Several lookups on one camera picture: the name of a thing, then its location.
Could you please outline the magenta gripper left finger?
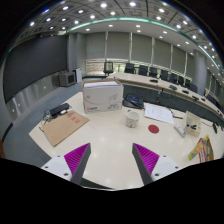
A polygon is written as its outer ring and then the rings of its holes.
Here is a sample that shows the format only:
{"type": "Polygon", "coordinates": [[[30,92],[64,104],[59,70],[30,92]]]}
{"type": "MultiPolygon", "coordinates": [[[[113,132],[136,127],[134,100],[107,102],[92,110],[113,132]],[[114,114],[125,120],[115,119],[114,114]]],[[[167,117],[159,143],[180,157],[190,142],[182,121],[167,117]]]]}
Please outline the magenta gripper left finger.
{"type": "Polygon", "coordinates": [[[72,173],[71,182],[79,185],[91,154],[91,144],[84,144],[64,156],[72,173]]]}

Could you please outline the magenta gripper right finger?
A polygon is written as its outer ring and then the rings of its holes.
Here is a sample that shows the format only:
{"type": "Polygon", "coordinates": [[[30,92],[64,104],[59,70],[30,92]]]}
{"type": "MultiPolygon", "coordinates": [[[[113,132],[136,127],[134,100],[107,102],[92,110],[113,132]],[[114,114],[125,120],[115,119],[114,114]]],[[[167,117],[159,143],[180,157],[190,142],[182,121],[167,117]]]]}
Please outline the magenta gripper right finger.
{"type": "Polygon", "coordinates": [[[151,174],[159,160],[159,155],[137,143],[134,143],[132,146],[132,154],[135,158],[143,184],[147,185],[152,183],[151,174]]]}

